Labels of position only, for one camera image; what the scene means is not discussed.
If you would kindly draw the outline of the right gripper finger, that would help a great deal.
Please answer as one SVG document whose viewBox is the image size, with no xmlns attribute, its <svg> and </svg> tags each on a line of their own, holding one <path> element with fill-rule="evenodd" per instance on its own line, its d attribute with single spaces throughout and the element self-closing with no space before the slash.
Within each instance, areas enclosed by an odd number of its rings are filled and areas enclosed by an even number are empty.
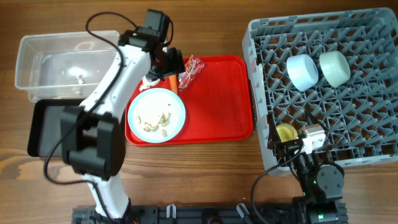
<svg viewBox="0 0 398 224">
<path fill-rule="evenodd" d="M 267 147 L 269 149 L 275 149 L 278 144 L 281 143 L 279 134 L 276 129 L 275 121 L 274 121 L 274 114 L 269 113 L 267 115 L 268 125 L 269 125 L 269 138 Z"/>
<path fill-rule="evenodd" d="M 305 115 L 306 115 L 306 118 L 307 118 L 307 124 L 308 125 L 319 124 L 323 128 L 323 130 L 326 131 L 326 127 L 321 122 L 319 122 L 319 120 L 317 120 L 311 114 L 311 112 L 309 112 L 308 110 L 304 110 L 304 112 L 305 112 Z"/>
</svg>

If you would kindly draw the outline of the yellow cup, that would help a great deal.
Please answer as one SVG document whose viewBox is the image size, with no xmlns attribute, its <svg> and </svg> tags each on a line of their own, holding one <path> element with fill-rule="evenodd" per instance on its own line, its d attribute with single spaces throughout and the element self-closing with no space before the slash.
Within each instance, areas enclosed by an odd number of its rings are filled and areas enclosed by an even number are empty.
<svg viewBox="0 0 398 224">
<path fill-rule="evenodd" d="M 276 126 L 276 130 L 281 142 L 294 140 L 299 135 L 297 130 L 289 124 L 279 124 Z"/>
</svg>

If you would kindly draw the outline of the orange carrot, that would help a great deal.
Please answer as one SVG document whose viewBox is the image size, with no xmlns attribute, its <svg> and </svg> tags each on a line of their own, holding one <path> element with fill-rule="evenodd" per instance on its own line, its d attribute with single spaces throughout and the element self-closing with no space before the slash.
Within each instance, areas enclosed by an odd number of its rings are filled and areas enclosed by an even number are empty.
<svg viewBox="0 0 398 224">
<path fill-rule="evenodd" d="M 169 83 L 171 91 L 177 95 L 178 94 L 177 76 L 176 75 L 169 76 Z"/>
</svg>

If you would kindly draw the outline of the light blue bowl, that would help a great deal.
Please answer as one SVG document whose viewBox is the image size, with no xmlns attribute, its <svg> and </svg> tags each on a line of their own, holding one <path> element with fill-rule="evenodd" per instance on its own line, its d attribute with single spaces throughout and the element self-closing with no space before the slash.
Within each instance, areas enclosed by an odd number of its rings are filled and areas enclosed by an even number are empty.
<svg viewBox="0 0 398 224">
<path fill-rule="evenodd" d="M 299 91 L 311 88 L 319 79 L 317 66 L 307 54 L 289 57 L 287 59 L 287 73 L 290 81 Z"/>
</svg>

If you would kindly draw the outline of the red snack wrapper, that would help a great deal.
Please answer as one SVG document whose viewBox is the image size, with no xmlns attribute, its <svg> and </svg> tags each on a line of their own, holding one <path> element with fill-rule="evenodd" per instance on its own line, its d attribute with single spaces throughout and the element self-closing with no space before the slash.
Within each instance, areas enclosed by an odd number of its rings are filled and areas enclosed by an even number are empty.
<svg viewBox="0 0 398 224">
<path fill-rule="evenodd" d="M 205 67 L 205 62 L 192 55 L 185 63 L 185 71 L 178 75 L 178 90 L 183 91 Z"/>
</svg>

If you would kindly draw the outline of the green bowl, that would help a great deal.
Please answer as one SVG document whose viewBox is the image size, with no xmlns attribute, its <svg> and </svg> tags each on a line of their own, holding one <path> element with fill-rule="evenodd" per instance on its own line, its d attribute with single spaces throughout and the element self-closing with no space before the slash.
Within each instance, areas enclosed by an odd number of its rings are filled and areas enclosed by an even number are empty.
<svg viewBox="0 0 398 224">
<path fill-rule="evenodd" d="M 319 62 L 323 76 L 333 88 L 339 87 L 350 79 L 351 72 L 348 62 L 341 52 L 322 53 Z"/>
</svg>

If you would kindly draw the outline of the light blue plate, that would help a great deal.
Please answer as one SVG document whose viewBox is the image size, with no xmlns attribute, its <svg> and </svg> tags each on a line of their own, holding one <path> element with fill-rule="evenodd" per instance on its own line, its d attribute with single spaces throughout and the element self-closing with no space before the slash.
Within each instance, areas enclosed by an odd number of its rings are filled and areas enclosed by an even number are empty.
<svg viewBox="0 0 398 224">
<path fill-rule="evenodd" d="M 160 131 L 143 131 L 136 121 L 137 115 L 161 113 L 172 114 L 169 125 L 165 127 L 167 137 L 163 137 Z M 152 88 L 138 94 L 127 111 L 127 122 L 131 132 L 141 141 L 153 144 L 167 142 L 176 137 L 183 128 L 185 118 L 184 103 L 174 92 L 165 88 Z"/>
</svg>

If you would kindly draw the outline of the white plastic spoon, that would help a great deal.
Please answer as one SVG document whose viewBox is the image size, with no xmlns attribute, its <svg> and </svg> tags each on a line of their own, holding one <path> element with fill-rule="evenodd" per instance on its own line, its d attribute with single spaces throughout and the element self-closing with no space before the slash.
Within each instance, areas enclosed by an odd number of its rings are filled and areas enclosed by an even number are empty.
<svg viewBox="0 0 398 224">
<path fill-rule="evenodd" d="M 263 71 L 263 65 L 260 63 L 257 65 L 257 75 L 263 80 L 264 79 L 264 71 Z"/>
</svg>

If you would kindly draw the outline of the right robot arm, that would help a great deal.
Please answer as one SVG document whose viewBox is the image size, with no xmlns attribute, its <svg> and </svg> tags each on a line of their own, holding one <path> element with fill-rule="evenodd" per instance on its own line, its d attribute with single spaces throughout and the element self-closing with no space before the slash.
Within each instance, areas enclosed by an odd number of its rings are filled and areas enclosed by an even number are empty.
<svg viewBox="0 0 398 224">
<path fill-rule="evenodd" d="M 348 223 L 343 198 L 345 172 L 334 162 L 320 162 L 315 152 L 325 147 L 326 128 L 308 111 L 309 125 L 291 140 L 283 141 L 277 125 L 268 116 L 270 149 L 280 152 L 284 164 L 298 179 L 303 195 L 292 201 L 299 223 Z"/>
</svg>

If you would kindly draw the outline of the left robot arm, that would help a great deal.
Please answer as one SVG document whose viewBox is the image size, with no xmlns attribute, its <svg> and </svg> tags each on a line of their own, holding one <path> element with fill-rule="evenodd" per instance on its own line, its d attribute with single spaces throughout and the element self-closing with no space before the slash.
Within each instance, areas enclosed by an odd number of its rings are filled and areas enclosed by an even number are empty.
<svg viewBox="0 0 398 224">
<path fill-rule="evenodd" d="M 170 47 L 169 16 L 149 9 L 143 26 L 126 30 L 115 44 L 117 54 L 94 92 L 79 106 L 67 106 L 60 118 L 62 159 L 90 185 L 96 201 L 87 210 L 93 223 L 136 223 L 119 171 L 126 155 L 120 127 L 125 107 L 143 78 L 153 82 L 185 70 L 182 53 Z"/>
</svg>

